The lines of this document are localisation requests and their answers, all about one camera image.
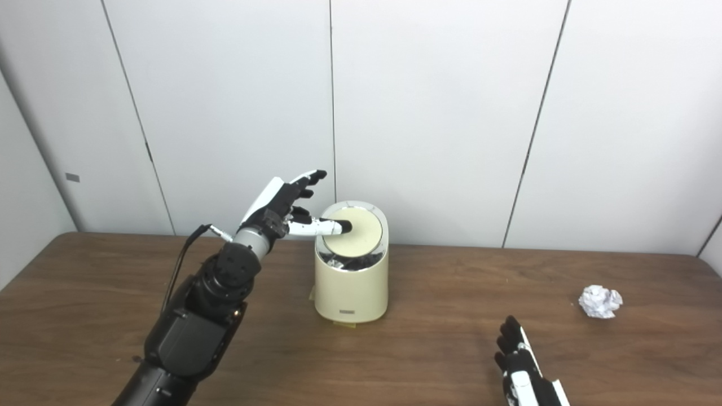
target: black robotic arm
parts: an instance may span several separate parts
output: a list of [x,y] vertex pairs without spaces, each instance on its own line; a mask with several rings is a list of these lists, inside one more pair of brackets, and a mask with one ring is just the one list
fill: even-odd
[[170,299],[167,296],[145,341],[144,358],[113,406],[186,405],[198,383],[215,371],[240,326],[244,299],[274,242],[289,233],[326,235],[351,230],[348,222],[315,219],[293,206],[297,199],[311,197],[313,191],[307,187],[324,177],[325,171],[314,170],[289,183],[274,178],[252,204],[234,237],[203,225],[188,238],[182,253],[207,230],[226,243]]

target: panel seam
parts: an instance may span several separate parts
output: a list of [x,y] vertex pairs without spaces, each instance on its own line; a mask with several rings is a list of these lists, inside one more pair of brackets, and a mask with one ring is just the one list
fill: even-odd
[[547,98],[547,90],[549,89],[549,81],[552,78],[552,72],[554,71],[554,63],[557,60],[557,53],[559,52],[559,44],[562,42],[562,34],[564,33],[564,27],[567,24],[567,16],[569,15],[569,8],[572,5],[572,0],[567,0],[567,8],[564,10],[564,18],[562,18],[562,26],[559,29],[559,36],[557,37],[557,44],[554,47],[554,54],[552,55],[552,63],[549,65],[549,72],[547,73],[547,81],[544,83],[544,91],[541,93],[541,100],[539,101],[539,109],[536,112],[536,120],[534,121],[534,128],[531,130],[531,138],[529,138],[529,147],[526,150],[526,157],[524,158],[524,165],[521,168],[521,175],[519,176],[519,183],[516,187],[516,193],[514,194],[514,203],[511,205],[511,212],[509,213],[509,221],[506,224],[506,231],[504,232],[504,240],[501,243],[501,248],[506,247],[506,240],[509,236],[509,230],[511,229],[511,221],[514,218],[514,211],[516,210],[516,203],[519,199],[519,192],[521,191],[521,184],[524,180],[524,174],[526,173],[526,166],[529,164],[529,155],[531,154],[531,148],[534,145],[534,137],[536,136],[536,129],[539,126],[539,117],[542,116],[542,108],[544,107],[544,101]]
[[123,63],[123,57],[121,55],[121,49],[118,47],[118,41],[116,40],[116,33],[113,31],[113,25],[110,23],[110,17],[108,16],[108,8],[105,6],[105,0],[100,0],[103,6],[103,14],[105,15],[105,21],[108,23],[108,29],[110,30],[110,36],[113,38],[113,46],[116,47],[116,53],[118,54],[118,60],[121,63],[121,69],[123,71],[123,78],[128,86],[128,93],[131,96],[131,102],[133,103],[133,109],[138,119],[138,125],[140,125],[140,132],[143,135],[143,142],[145,143],[146,150],[148,152],[148,158],[150,159],[150,165],[153,167],[153,173],[155,174],[155,181],[158,184],[160,190],[160,197],[163,200],[163,206],[165,207],[165,213],[168,215],[168,222],[170,223],[170,229],[173,235],[176,236],[175,226],[173,224],[173,218],[170,216],[170,210],[168,209],[168,201],[165,199],[165,193],[163,192],[163,186],[160,184],[160,177],[158,176],[158,169],[155,167],[155,162],[150,152],[150,145],[148,145],[148,138],[145,135],[145,128],[143,127],[143,121],[140,119],[140,112],[138,112],[138,105],[136,104],[135,95],[133,94],[133,88],[128,80],[128,73],[126,72],[126,65]]

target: white robotic finger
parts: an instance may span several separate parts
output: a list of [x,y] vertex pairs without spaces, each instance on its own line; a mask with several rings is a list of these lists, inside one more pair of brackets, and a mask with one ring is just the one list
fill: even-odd
[[288,234],[291,236],[335,236],[351,231],[351,222],[311,218],[310,223],[288,222]]

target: crumpled paper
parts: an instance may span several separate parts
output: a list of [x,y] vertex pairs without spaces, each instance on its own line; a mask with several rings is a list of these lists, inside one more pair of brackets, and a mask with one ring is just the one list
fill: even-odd
[[622,305],[622,295],[616,290],[606,289],[602,285],[589,285],[579,296],[579,306],[582,306],[587,316],[595,319],[612,319],[614,311]]

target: round lid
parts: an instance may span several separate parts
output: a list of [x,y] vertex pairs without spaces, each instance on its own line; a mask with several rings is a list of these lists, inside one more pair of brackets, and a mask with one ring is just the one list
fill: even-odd
[[366,209],[360,207],[346,207],[331,213],[327,218],[331,220],[348,220],[351,222],[350,233],[337,236],[324,236],[326,246],[334,254],[355,258],[363,256],[376,248],[383,229],[378,218]]

